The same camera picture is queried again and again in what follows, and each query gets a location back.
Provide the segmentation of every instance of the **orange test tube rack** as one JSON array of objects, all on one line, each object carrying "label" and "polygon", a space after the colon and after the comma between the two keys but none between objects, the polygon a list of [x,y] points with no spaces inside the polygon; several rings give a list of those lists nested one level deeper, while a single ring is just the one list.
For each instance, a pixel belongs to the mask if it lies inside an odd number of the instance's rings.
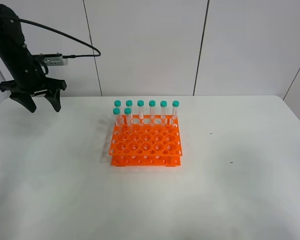
[{"label": "orange test tube rack", "polygon": [[132,127],[127,126],[126,116],[123,115],[124,124],[120,127],[114,125],[109,155],[112,156],[111,165],[126,166],[166,166],[181,165],[182,156],[181,139],[178,118],[172,119],[166,115],[164,124],[156,124],[160,115],[150,119],[144,115],[143,120],[149,124],[134,124],[138,115],[133,115]]}]

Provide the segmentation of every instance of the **teal cap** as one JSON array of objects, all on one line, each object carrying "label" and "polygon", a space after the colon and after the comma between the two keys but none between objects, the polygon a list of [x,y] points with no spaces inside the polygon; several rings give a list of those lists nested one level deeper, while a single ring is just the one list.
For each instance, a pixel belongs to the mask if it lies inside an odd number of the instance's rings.
[{"label": "teal cap", "polygon": [[142,100],[139,100],[138,101],[138,106],[139,107],[143,107],[145,105],[145,102],[144,101],[142,101]]},{"label": "teal cap", "polygon": [[115,100],[114,101],[114,106],[115,107],[120,107],[121,106],[121,101],[120,100]]},{"label": "teal cap", "polygon": [[126,102],[125,102],[125,105],[126,105],[127,107],[132,107],[132,101],[131,101],[131,100],[126,101]]},{"label": "teal cap", "polygon": [[160,106],[161,106],[162,108],[165,108],[165,107],[167,106],[167,101],[161,101],[161,102],[160,102]]},{"label": "teal cap", "polygon": [[129,108],[129,107],[125,108],[124,114],[131,114],[131,108]]},{"label": "teal cap", "polygon": [[156,101],[154,101],[154,100],[149,101],[150,107],[154,107],[155,105],[156,105]]},{"label": "teal cap", "polygon": [[179,107],[179,101],[173,101],[172,106],[174,107]]},{"label": "teal cap", "polygon": [[117,107],[115,107],[115,108],[113,109],[113,114],[114,114],[114,115],[119,115],[119,114],[120,114],[120,109],[117,108]]}]

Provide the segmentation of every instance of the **table surface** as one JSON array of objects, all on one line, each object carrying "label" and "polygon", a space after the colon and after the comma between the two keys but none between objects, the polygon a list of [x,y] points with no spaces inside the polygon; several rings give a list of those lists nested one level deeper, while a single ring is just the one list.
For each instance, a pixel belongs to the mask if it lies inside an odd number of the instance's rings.
[{"label": "table surface", "polygon": [[[110,166],[116,99],[180,101],[180,167]],[[0,240],[300,240],[300,121],[279,97],[35,102],[0,105]]]}]

